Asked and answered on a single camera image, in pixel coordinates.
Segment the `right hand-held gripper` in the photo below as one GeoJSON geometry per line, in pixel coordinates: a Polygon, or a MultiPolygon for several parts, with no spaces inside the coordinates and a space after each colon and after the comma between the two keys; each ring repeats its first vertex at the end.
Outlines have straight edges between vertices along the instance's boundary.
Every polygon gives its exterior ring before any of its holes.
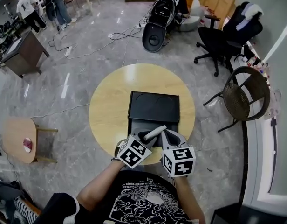
{"type": "Polygon", "coordinates": [[[194,148],[187,144],[187,139],[173,130],[163,130],[160,133],[162,144],[162,165],[169,177],[182,177],[194,172],[196,156],[194,148]]]}

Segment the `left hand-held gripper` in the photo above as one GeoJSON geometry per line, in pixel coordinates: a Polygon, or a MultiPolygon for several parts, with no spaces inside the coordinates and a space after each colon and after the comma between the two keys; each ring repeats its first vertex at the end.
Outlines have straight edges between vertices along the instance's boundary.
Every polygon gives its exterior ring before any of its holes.
{"type": "Polygon", "coordinates": [[[116,159],[122,161],[127,167],[134,169],[152,154],[151,149],[157,141],[157,137],[146,140],[144,137],[148,131],[140,131],[137,136],[129,135],[126,139],[118,142],[116,147],[116,159]]]}

